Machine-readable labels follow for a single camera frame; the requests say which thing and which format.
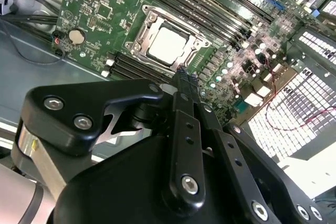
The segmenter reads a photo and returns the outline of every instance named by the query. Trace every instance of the ram slot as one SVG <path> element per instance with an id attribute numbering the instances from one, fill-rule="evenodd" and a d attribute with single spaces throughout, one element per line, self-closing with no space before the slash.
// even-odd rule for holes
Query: ram slot
<path id="1" fill-rule="evenodd" d="M 221 22 L 221 25 L 225 25 L 230 30 L 235 31 L 238 33 L 241 37 L 244 36 L 244 34 L 247 34 L 247 30 L 245 30 L 242 26 L 239 26 L 235 22 L 233 22 L 230 18 L 226 17 L 225 15 L 222 15 L 221 13 L 216 13 L 214 10 L 209 8 L 208 5 L 205 5 L 204 2 L 200 0 L 182 0 L 183 3 L 192 4 L 192 8 L 196 8 L 194 10 L 195 12 L 202 13 L 203 15 L 206 15 L 208 19 L 212 20 L 218 20 Z"/>
<path id="2" fill-rule="evenodd" d="M 199 9 L 196 8 L 196 6 L 192 5 L 190 2 L 184 2 L 183 0 L 175 0 L 177 3 L 179 3 L 178 7 L 181 9 L 185 9 L 187 12 L 188 10 L 192 13 L 197 15 L 198 17 L 200 17 L 202 20 L 205 20 L 206 23 L 210 26 L 213 27 L 214 29 L 216 29 L 217 31 L 219 31 L 220 33 L 222 33 L 223 29 L 222 27 L 225 26 L 227 29 L 225 31 L 225 33 L 229 34 L 232 38 L 234 38 L 237 42 L 239 40 L 241 40 L 243 38 L 243 36 L 239 33 L 239 34 L 235 34 L 232 31 L 232 27 L 228 24 L 221 24 L 219 21 L 217 21 L 216 19 L 212 18 L 210 15 L 207 15 L 204 12 L 201 12 Z"/>
<path id="3" fill-rule="evenodd" d="M 268 24 L 271 24 L 274 21 L 274 18 L 270 16 L 268 13 L 264 12 L 259 7 L 255 6 L 248 0 L 235 0 L 236 2 L 240 3 L 242 6 L 244 6 L 246 9 L 248 9 L 250 12 L 252 12 L 257 17 L 261 18 Z"/>
<path id="4" fill-rule="evenodd" d="M 194 15 L 188 13 L 187 11 L 181 9 L 180 7 L 176 6 L 174 3 L 170 2 L 169 0 L 156 0 L 159 1 L 161 4 L 164 4 L 168 8 L 174 10 L 174 12 L 178 13 L 179 15 L 183 16 L 184 19 L 192 21 L 195 25 L 202 28 L 203 30 L 206 30 L 210 32 L 211 34 L 215 35 L 216 37 L 220 38 L 221 40 L 227 42 L 237 50 L 241 48 L 241 45 L 237 43 L 236 41 L 232 40 L 230 37 L 222 34 L 219 31 L 216 31 L 215 29 L 209 27 L 209 25 L 206 25 L 203 20 L 200 20 L 198 17 L 195 17 Z"/>
<path id="5" fill-rule="evenodd" d="M 113 71 L 125 72 L 129 76 L 137 76 L 138 78 L 146 78 L 152 80 L 156 83 L 164 82 L 169 83 L 170 78 L 164 74 L 157 72 L 155 69 L 147 67 L 146 65 L 139 64 L 138 61 L 123 55 L 122 53 L 117 53 L 115 64 L 112 66 Z"/>
<path id="6" fill-rule="evenodd" d="M 197 2 L 204 8 L 209 9 L 211 12 L 216 13 L 220 17 L 231 20 L 231 22 L 233 22 L 234 24 L 241 23 L 241 26 L 243 26 L 247 30 L 252 27 L 252 24 L 250 22 L 240 17 L 238 14 L 233 13 L 230 9 L 224 7 L 216 0 L 197 0 Z"/>

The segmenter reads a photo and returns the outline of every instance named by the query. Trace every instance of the black metal bracket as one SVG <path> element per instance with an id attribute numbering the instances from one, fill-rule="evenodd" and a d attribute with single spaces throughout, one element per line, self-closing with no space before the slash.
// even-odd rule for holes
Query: black metal bracket
<path id="1" fill-rule="evenodd" d="M 59 150 L 85 155 L 102 134 L 107 108 L 117 111 L 162 97 L 162 90 L 145 79 L 39 87 L 27 93 L 21 118 L 32 134 Z"/>
<path id="2" fill-rule="evenodd" d="M 166 204 L 181 216 L 195 214 L 205 201 L 200 123 L 193 101 L 184 93 L 173 95 L 167 158 Z"/>
<path id="3" fill-rule="evenodd" d="M 225 132 L 232 135 L 243 153 L 255 179 L 266 185 L 270 202 L 282 223 L 327 223 L 313 202 L 288 175 L 237 125 L 229 124 Z"/>

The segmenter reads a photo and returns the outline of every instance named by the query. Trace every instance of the bolt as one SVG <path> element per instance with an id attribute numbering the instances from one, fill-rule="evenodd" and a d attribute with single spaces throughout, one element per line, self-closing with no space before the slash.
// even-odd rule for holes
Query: bolt
<path id="1" fill-rule="evenodd" d="M 81 130 L 88 130 L 92 127 L 92 121 L 86 116 L 78 116 L 73 122 L 75 126 Z"/>
<path id="2" fill-rule="evenodd" d="M 154 91 L 155 93 L 157 93 L 159 91 L 159 89 L 154 85 L 154 84 L 149 84 L 149 88 Z"/>
<path id="3" fill-rule="evenodd" d="M 267 211 L 265 209 L 265 207 L 263 207 L 262 204 L 253 201 L 252 202 L 252 208 L 253 211 L 256 213 L 256 215 L 263 221 L 266 221 L 268 219 L 268 214 Z"/>
<path id="4" fill-rule="evenodd" d="M 307 211 L 303 207 L 301 207 L 300 205 L 298 205 L 298 210 L 299 210 L 299 213 L 301 214 L 301 216 L 305 220 L 309 220 L 310 219 L 309 214 L 307 213 Z"/>
<path id="5" fill-rule="evenodd" d="M 238 128 L 237 126 L 233 125 L 233 129 L 235 132 L 237 132 L 238 134 L 240 134 L 242 131 L 240 130 L 240 128 Z"/>
<path id="6" fill-rule="evenodd" d="M 188 100 L 189 100 L 188 97 L 187 97 L 185 94 L 183 94 L 183 93 L 181 94 L 181 97 L 182 97 L 182 99 L 185 100 L 185 101 L 188 101 Z"/>
<path id="7" fill-rule="evenodd" d="M 197 182 L 190 176 L 182 178 L 182 186 L 189 194 L 197 194 L 198 192 Z"/>
<path id="8" fill-rule="evenodd" d="M 211 107 L 209 105 L 205 104 L 205 105 L 203 105 L 203 107 L 204 107 L 205 111 L 207 111 L 209 113 L 212 112 L 212 109 L 211 109 Z"/>
<path id="9" fill-rule="evenodd" d="M 318 218 L 318 220 L 323 220 L 320 212 L 318 212 L 318 210 L 315 207 L 310 207 L 310 210 L 313 212 L 315 217 Z"/>
<path id="10" fill-rule="evenodd" d="M 154 14 L 151 14 L 149 15 L 148 19 L 151 21 L 151 22 L 154 22 L 156 21 L 156 16 Z"/>
<path id="11" fill-rule="evenodd" d="M 61 110 L 64 104 L 58 98 L 50 97 L 44 100 L 44 106 L 50 110 Z"/>

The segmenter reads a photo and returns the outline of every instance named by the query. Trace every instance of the perforated metal panel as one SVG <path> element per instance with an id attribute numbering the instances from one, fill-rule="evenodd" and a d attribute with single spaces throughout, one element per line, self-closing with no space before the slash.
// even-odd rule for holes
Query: perforated metal panel
<path id="1" fill-rule="evenodd" d="M 305 68 L 272 101 L 268 110 L 269 123 L 280 129 L 292 129 L 320 111 L 336 105 L 336 93 Z M 307 126 L 294 131 L 273 129 L 266 120 L 266 107 L 254 116 L 249 126 L 258 145 L 279 160 L 292 155 L 313 140 L 323 129 L 336 121 L 336 112 L 324 113 Z"/>

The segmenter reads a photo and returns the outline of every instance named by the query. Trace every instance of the black cable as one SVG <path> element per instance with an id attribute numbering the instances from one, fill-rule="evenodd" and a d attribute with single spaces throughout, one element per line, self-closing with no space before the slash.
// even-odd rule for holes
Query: black cable
<path id="1" fill-rule="evenodd" d="M 39 66 L 50 66 L 50 65 L 54 65 L 54 64 L 57 64 L 59 62 L 61 62 L 62 60 L 64 60 L 65 56 L 66 56 L 66 52 L 64 50 L 64 48 L 62 47 L 62 45 L 59 43 L 58 44 L 58 47 L 62 50 L 62 56 L 55 60 L 55 61 L 52 61 L 52 62 L 38 62 L 38 61 L 34 61 L 34 60 L 30 60 L 28 58 L 26 58 L 23 54 L 21 54 L 20 50 L 17 48 L 10 32 L 8 31 L 7 29 L 7 26 L 5 24 L 5 22 L 0 18 L 0 23 L 2 24 L 3 28 L 4 28 L 4 32 L 6 34 L 6 36 L 8 37 L 10 43 L 13 45 L 15 51 L 17 52 L 17 54 L 25 61 L 27 61 L 28 63 L 31 63 L 31 64 L 34 64 L 34 65 L 39 65 Z"/>
<path id="2" fill-rule="evenodd" d="M 35 1 L 41 3 L 42 5 L 44 5 L 47 9 L 49 9 L 51 12 L 55 13 L 56 15 L 59 14 L 59 9 L 57 9 L 56 7 L 54 7 L 48 1 L 46 1 L 46 0 L 35 0 Z"/>

